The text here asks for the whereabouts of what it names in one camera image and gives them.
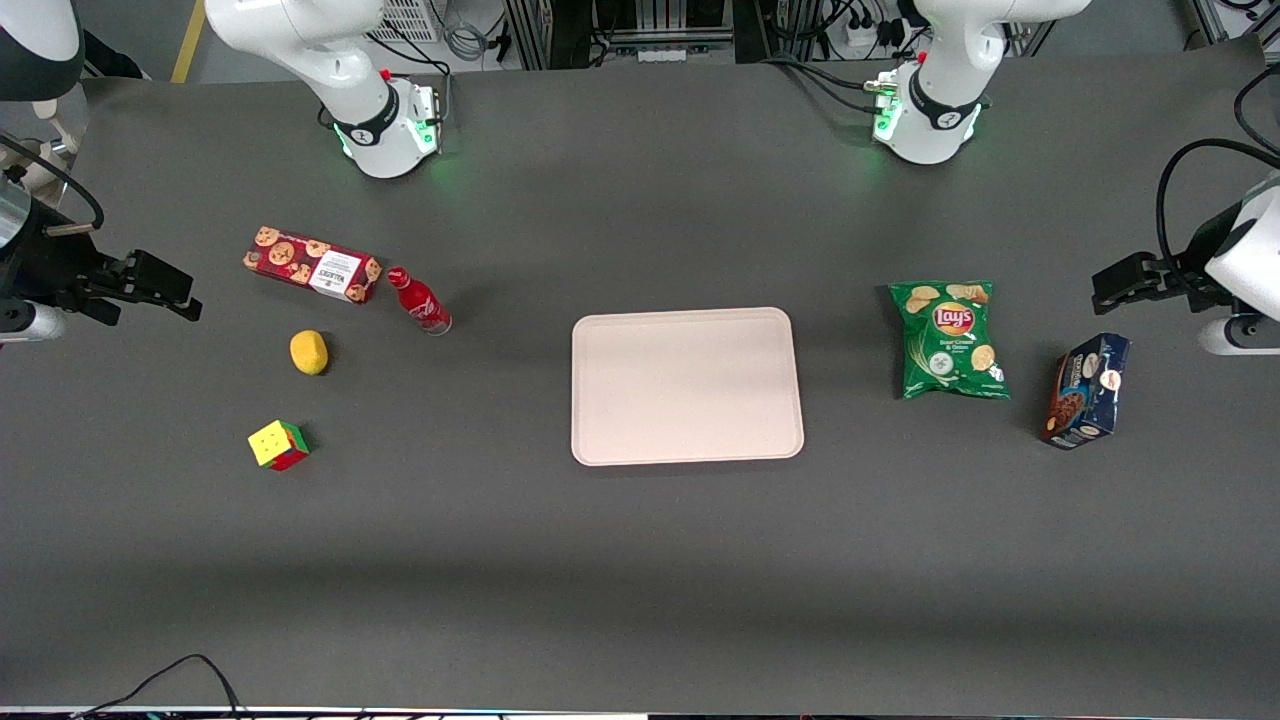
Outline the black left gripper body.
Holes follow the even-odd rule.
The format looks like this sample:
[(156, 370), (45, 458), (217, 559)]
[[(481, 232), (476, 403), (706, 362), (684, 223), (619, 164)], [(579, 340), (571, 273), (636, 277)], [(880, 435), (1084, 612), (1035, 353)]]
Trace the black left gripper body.
[(1172, 252), (1169, 243), (1167, 213), (1162, 202), (1156, 204), (1156, 234), (1164, 282), (1172, 296), (1185, 295), (1192, 313), (1211, 307), (1229, 306), (1234, 314), (1252, 313), (1253, 307), (1210, 277), (1208, 260), (1228, 242), (1236, 224), (1243, 204), (1234, 202), (1202, 223), (1180, 252)]

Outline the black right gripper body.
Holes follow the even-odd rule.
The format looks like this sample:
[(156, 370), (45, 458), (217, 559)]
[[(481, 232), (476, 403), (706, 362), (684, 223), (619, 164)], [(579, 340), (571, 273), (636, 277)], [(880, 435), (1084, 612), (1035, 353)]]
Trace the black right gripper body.
[(115, 325), (120, 302), (134, 304), (124, 264), (100, 252), (87, 234), (19, 233), (3, 250), (4, 327), (31, 327), (41, 310), (81, 314)]

